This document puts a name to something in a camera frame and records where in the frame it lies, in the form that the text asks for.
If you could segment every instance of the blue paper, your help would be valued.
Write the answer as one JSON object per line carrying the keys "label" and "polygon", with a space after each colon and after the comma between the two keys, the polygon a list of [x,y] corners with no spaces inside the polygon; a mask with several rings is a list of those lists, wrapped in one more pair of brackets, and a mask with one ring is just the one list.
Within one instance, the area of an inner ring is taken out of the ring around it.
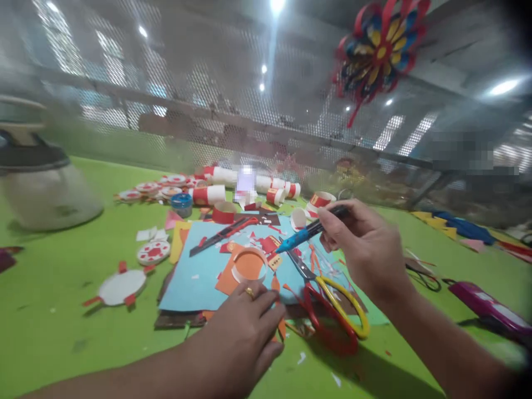
{"label": "blue paper", "polygon": [[[279,236],[286,239],[294,234],[288,217],[280,216],[279,222],[281,226],[276,226],[276,228],[279,228],[282,232],[286,233],[285,236],[267,226],[248,226],[242,230],[241,235],[233,235],[222,241],[222,243],[233,240],[240,245],[245,245],[249,243],[250,239],[248,236],[251,232],[255,233],[257,236],[256,238],[274,236],[277,239],[279,239]],[[173,274],[172,280],[168,285],[166,293],[159,304],[160,309],[172,311],[217,310],[227,299],[227,295],[218,291],[215,286],[218,282],[218,275],[226,267],[231,254],[222,254],[219,252],[219,248],[212,246],[192,258],[189,256],[190,250],[198,245],[203,237],[211,237],[218,233],[223,227],[223,225],[216,223],[197,222],[192,224],[180,261]],[[327,254],[323,249],[318,236],[314,237],[311,241],[314,246],[320,249],[321,253],[327,258],[329,263],[332,264],[335,262],[334,256]],[[300,251],[306,252],[304,262],[310,267],[309,243],[303,243],[298,248]],[[290,291],[282,288],[283,284],[288,284],[290,288],[299,295],[303,290],[305,281],[288,255],[283,253],[280,256],[283,261],[277,269],[277,278],[281,285],[281,301],[286,304],[297,303],[294,295]],[[328,275],[328,267],[324,265],[324,262],[322,262],[321,259],[319,260],[321,270],[325,275],[333,277],[339,284],[346,288],[349,286],[347,279],[344,277],[341,268],[337,263],[333,265],[333,268],[338,271],[338,274],[336,276],[330,276]],[[273,271],[267,267],[266,278],[264,280],[264,285],[267,288],[272,284],[272,277]]]}

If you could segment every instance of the pink paper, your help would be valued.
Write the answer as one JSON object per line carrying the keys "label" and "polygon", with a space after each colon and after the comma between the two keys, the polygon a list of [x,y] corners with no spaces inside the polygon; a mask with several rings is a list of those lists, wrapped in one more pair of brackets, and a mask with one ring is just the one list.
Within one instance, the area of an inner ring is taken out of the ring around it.
{"label": "pink paper", "polygon": [[174,211],[168,211],[166,214],[165,230],[173,229],[176,226],[176,222],[183,222],[183,218]]}
{"label": "pink paper", "polygon": [[486,250],[484,243],[481,240],[473,240],[466,238],[460,240],[460,242],[478,253],[484,252]]}

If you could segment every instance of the plastic container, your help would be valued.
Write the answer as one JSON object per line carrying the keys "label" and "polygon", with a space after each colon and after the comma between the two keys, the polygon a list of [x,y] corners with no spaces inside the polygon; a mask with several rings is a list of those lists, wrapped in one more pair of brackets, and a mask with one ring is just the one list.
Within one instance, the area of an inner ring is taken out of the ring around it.
{"label": "plastic container", "polygon": [[192,197],[190,194],[176,194],[170,199],[172,210],[182,218],[187,218],[192,214]]}

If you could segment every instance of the person's right hand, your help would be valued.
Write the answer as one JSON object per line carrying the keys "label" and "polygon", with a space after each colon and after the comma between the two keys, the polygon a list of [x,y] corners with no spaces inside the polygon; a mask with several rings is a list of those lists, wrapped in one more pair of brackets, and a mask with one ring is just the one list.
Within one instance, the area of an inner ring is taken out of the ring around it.
{"label": "person's right hand", "polygon": [[[328,211],[344,205],[351,217],[343,222]],[[324,232],[320,241],[327,252],[342,249],[355,284],[380,306],[410,293],[401,236],[375,211],[357,199],[337,201],[318,211]]]}

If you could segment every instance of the blue fabric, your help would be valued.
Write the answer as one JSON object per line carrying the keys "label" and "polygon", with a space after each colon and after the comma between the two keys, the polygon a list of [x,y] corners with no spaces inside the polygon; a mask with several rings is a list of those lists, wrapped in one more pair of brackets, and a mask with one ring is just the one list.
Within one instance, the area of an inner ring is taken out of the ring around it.
{"label": "blue fabric", "polygon": [[486,245],[493,245],[497,241],[484,227],[477,226],[464,219],[456,218],[449,212],[432,212],[432,216],[445,219],[447,221],[447,227],[456,228],[456,232],[462,237],[481,240]]}

